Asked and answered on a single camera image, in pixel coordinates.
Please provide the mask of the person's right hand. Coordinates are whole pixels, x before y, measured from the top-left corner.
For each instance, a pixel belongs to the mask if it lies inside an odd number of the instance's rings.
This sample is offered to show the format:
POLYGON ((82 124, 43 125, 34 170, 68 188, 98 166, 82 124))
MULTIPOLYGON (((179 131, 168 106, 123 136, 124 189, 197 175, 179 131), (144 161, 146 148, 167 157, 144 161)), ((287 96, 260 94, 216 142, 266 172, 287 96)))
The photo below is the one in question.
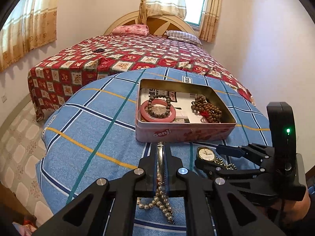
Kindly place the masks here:
POLYGON ((311 206, 311 199, 308 190, 305 190, 305 195, 302 201, 292 201, 292 200, 277 200, 270 207, 256 206, 256 208, 267 216, 267 211, 269 208, 281 211, 280 221, 284 224, 292 223, 298 220, 302 220, 307 215, 311 206))

